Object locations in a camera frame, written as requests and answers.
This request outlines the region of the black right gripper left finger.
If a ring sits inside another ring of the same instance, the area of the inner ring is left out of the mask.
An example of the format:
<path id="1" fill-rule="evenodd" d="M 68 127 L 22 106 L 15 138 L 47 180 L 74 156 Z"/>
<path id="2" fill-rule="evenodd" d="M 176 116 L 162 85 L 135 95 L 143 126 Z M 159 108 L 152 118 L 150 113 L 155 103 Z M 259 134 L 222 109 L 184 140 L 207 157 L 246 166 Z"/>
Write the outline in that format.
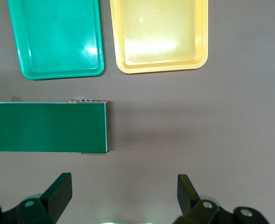
<path id="1" fill-rule="evenodd" d="M 56 224 L 71 198 L 71 173 L 62 173 L 39 197 L 29 197 L 7 211 L 0 207 L 0 224 Z"/>

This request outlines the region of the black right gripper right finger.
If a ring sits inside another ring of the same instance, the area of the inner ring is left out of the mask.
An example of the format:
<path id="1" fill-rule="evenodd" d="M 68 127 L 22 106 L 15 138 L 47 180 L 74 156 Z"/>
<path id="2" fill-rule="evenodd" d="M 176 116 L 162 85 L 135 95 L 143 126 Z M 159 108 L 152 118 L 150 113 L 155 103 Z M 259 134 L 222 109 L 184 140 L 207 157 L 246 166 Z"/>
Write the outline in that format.
<path id="1" fill-rule="evenodd" d="M 267 224 L 268 220 L 257 210 L 237 207 L 230 213 L 215 202 L 202 200 L 187 175 L 177 179 L 177 200 L 182 216 L 178 224 Z"/>

